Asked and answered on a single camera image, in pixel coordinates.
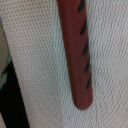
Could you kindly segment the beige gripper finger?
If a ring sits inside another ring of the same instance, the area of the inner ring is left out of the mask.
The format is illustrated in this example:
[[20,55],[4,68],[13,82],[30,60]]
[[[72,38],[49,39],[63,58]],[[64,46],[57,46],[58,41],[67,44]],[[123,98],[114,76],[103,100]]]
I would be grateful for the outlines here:
[[7,81],[7,66],[11,62],[11,53],[9,50],[6,34],[0,18],[0,89]]

